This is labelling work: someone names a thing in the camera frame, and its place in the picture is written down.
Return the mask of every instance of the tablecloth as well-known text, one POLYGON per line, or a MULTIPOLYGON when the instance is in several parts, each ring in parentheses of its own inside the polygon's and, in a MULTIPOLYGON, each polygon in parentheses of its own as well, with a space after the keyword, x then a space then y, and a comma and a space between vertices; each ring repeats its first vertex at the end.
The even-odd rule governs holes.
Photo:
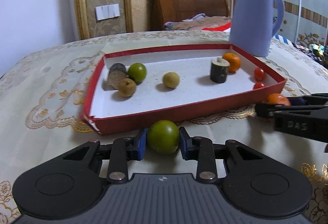
MULTIPOLYGON (((225 32, 161 31, 110 35, 68 43, 33 53, 0 79, 0 223, 19 216, 12 185, 24 171, 89 139, 102 144, 137 131, 98 136, 81 120, 84 94, 95 65, 104 53, 190 43, 227 42, 225 32)), ((328 70, 304 53, 276 40, 260 58, 287 79, 285 96, 328 92, 328 70)), ((305 214, 315 223, 328 223, 328 154, 326 144, 273 131, 272 123, 254 116, 254 106, 229 110, 183 123, 190 136, 214 143, 236 139, 284 164, 301 170, 314 186, 305 214)), ((105 176, 106 162, 100 173, 105 176)), ((196 161, 181 154, 146 151, 144 160, 129 162, 132 173, 195 173, 196 161)), ((219 176, 225 174, 218 161, 219 176)))

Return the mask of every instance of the red box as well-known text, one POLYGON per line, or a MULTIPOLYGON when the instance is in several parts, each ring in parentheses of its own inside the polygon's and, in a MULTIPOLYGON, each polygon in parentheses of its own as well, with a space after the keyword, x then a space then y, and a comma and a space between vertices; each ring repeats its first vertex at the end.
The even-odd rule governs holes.
POLYGON ((84 103, 84 118, 99 134, 127 132, 149 127, 162 119, 178 122, 261 102, 271 93, 280 93, 285 82, 285 78, 276 71, 231 44, 173 45, 110 53, 99 62, 92 76, 84 103), (241 68, 235 75, 229 75, 223 84, 210 82, 206 76, 210 71, 209 59, 229 51, 240 56, 241 68), (120 61, 124 65, 141 62, 148 70, 146 79, 137 86, 137 91, 130 100, 120 101, 116 91, 101 89, 101 82, 108 71, 105 62, 111 64, 120 61), (262 68, 267 74, 267 83, 264 81, 267 85, 252 90, 255 83, 253 71, 256 67, 262 68), (174 70, 179 71, 180 78, 186 75, 180 81, 181 86, 167 93, 157 88, 160 86, 159 77, 163 75, 163 71, 174 70), (197 78, 197 75, 202 74, 204 76, 197 78))

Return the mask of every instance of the red tomato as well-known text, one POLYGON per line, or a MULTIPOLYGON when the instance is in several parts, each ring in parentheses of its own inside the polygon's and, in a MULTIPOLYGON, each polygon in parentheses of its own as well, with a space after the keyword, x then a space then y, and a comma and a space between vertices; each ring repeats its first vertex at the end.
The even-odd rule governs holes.
POLYGON ((256 68, 254 70, 254 78, 256 81, 260 82, 263 81, 265 78, 265 72, 261 68, 256 68))
POLYGON ((257 83, 254 84, 254 86, 253 86, 253 90, 255 90, 255 89, 259 89, 259 88, 262 88, 262 87, 264 87, 264 86, 265 86, 265 85, 264 85, 263 82, 257 82, 257 83))

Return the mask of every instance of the plastic jug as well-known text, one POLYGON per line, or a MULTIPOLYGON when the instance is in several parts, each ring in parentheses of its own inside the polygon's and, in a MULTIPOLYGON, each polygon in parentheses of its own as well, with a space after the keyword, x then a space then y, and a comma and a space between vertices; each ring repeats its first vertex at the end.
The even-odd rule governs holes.
POLYGON ((236 0, 229 42, 253 56, 268 56, 271 38, 283 21, 284 6, 283 0, 236 0), (274 25, 273 1, 278 10, 274 25))

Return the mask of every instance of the white logo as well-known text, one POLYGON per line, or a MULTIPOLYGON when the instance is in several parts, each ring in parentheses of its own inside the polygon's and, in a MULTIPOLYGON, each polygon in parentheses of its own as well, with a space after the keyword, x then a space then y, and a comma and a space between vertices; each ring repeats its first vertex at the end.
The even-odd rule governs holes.
POLYGON ((165 177, 165 176, 161 176, 161 177, 159 177, 157 179, 160 180, 161 182, 168 180, 168 178, 165 177))

